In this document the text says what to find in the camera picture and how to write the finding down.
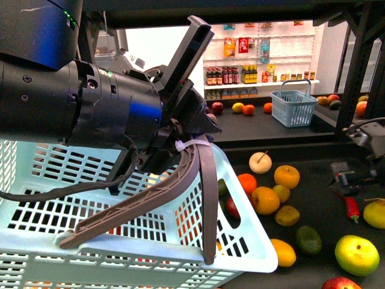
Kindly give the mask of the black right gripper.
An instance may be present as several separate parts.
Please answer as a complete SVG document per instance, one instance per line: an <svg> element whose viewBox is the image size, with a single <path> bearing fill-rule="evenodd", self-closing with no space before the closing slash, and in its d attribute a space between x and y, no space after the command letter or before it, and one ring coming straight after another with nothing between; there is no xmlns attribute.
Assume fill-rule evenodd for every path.
<svg viewBox="0 0 385 289"><path fill-rule="evenodd" d="M361 120L342 131L358 146L370 150L367 157L372 179L384 186L384 118Z"/></svg>

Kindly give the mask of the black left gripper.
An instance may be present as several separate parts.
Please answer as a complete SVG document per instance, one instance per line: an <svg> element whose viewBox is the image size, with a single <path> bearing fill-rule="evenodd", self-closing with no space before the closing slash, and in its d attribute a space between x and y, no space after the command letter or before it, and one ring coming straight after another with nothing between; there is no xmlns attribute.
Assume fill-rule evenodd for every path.
<svg viewBox="0 0 385 289"><path fill-rule="evenodd" d="M177 139L221 132L189 80L214 33L201 18L189 16L188 20L189 28L169 64L148 70L161 99L162 118L155 139L139 153L137 169L141 172L162 173L173 166L179 156L174 145Z"/></svg>

